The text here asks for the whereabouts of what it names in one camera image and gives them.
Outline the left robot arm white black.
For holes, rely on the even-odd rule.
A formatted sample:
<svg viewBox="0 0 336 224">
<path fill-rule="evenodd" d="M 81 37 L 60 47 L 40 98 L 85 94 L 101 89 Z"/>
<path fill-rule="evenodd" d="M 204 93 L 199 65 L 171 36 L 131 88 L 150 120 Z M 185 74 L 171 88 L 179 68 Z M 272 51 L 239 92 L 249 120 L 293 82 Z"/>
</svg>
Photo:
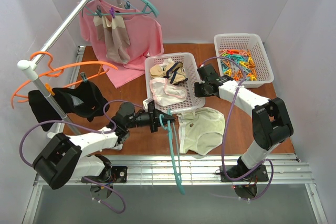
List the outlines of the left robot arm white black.
<svg viewBox="0 0 336 224">
<path fill-rule="evenodd" d="M 52 189 L 77 178 L 83 183 L 90 179 L 102 184 L 114 182 L 115 169 L 99 152 L 121 148 L 132 128 L 149 127 L 151 132 L 156 132 L 160 126 L 168 127 L 174 121 L 174 116 L 156 109 L 154 101 L 138 111 L 134 104 L 124 102 L 112 121 L 96 133 L 56 134 L 33 161 L 33 169 Z"/>
</svg>

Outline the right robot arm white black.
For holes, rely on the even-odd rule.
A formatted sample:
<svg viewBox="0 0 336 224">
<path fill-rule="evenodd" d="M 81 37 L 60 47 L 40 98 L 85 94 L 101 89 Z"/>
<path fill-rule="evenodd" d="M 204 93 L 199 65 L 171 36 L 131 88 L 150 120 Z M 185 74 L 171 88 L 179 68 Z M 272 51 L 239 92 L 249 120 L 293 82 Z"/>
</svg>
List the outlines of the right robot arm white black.
<svg viewBox="0 0 336 224">
<path fill-rule="evenodd" d="M 262 97 L 229 76 L 219 76 L 212 64 L 202 65 L 197 72 L 201 78 L 201 82 L 194 84 L 197 97 L 216 96 L 251 117 L 253 142 L 235 166 L 223 170 L 230 181 L 244 179 L 265 162 L 272 150 L 293 135 L 286 105 L 281 98 Z"/>
</svg>

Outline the pale green underwear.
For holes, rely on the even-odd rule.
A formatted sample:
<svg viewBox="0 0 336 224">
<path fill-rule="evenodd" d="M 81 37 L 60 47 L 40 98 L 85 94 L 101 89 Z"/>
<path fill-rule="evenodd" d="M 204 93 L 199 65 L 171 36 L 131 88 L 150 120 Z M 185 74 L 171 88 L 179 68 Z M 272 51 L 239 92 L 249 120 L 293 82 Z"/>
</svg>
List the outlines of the pale green underwear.
<svg viewBox="0 0 336 224">
<path fill-rule="evenodd" d="M 180 153 L 193 151 L 204 156 L 222 144 L 225 117 L 221 112 L 203 107 L 177 116 Z"/>
</svg>

